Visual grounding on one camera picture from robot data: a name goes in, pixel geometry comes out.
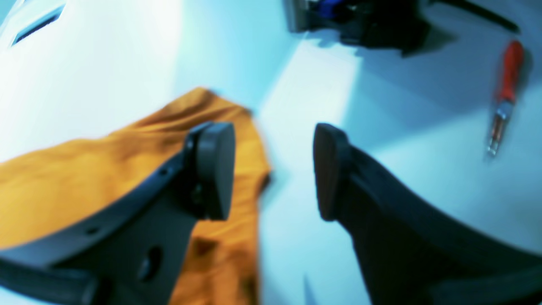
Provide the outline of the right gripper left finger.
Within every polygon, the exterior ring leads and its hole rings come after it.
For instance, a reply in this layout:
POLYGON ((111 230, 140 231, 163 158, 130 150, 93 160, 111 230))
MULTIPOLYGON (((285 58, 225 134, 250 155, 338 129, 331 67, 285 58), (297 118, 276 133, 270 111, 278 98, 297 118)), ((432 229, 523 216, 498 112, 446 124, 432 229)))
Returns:
POLYGON ((232 123, 204 123, 183 149, 115 203, 1 251, 1 299, 16 305, 166 305, 199 220, 226 220, 232 123))

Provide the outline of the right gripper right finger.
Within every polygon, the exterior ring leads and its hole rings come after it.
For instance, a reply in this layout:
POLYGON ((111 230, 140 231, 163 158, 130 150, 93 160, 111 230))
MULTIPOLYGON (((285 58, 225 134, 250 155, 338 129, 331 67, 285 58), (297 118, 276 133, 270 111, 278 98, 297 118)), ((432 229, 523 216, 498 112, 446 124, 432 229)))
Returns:
POLYGON ((350 234, 373 305, 540 305, 541 256, 432 207, 344 131, 317 124, 313 161, 320 216, 350 234))

